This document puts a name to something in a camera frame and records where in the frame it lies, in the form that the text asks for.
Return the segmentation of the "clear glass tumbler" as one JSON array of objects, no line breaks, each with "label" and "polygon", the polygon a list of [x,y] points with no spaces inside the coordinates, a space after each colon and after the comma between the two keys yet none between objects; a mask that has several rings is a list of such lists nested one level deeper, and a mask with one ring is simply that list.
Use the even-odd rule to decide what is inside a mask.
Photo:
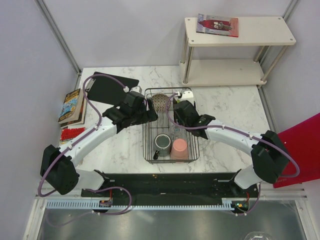
[{"label": "clear glass tumbler", "polygon": [[184,138],[185,130],[183,128],[176,126],[176,125],[172,125],[170,127],[170,134],[175,139]]}]

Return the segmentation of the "black wire dish rack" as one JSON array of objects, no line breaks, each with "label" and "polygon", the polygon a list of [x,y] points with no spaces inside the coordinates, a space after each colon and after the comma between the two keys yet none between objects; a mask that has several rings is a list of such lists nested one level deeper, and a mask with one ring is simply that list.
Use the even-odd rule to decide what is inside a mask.
[{"label": "black wire dish rack", "polygon": [[191,163],[200,156],[199,140],[177,126],[174,107],[184,99],[196,104],[189,87],[147,88],[144,96],[152,103],[157,120],[142,127],[143,157],[151,164]]}]

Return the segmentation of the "pink plastic cup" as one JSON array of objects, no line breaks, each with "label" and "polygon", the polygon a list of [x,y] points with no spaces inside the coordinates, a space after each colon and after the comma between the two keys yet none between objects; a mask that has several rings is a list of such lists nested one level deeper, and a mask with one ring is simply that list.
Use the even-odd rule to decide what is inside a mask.
[{"label": "pink plastic cup", "polygon": [[173,160],[187,160],[188,159],[188,144],[182,138],[177,138],[173,141],[170,153]]}]

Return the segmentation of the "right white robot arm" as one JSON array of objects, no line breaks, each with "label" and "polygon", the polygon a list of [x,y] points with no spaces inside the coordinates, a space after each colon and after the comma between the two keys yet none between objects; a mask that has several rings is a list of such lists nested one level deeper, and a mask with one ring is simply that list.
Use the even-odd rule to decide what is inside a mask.
[{"label": "right white robot arm", "polygon": [[271,130],[252,133],[225,125],[213,116],[199,115],[187,100],[176,103],[173,111],[177,123],[192,135],[227,144],[251,157],[252,164],[239,170],[229,184],[229,191],[235,197],[242,196],[257,183],[276,183],[290,161],[283,142]]}]

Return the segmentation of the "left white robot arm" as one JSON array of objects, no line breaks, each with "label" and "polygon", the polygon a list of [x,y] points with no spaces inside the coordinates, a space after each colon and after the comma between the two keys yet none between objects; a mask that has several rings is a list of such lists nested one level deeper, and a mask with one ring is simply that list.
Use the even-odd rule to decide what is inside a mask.
[{"label": "left white robot arm", "polygon": [[151,98],[130,91],[118,105],[99,115],[98,122],[70,142],[45,148],[40,175],[61,195],[74,188],[92,189],[99,197],[106,196],[110,185],[99,171],[76,170],[77,165],[98,145],[130,126],[157,120]]}]

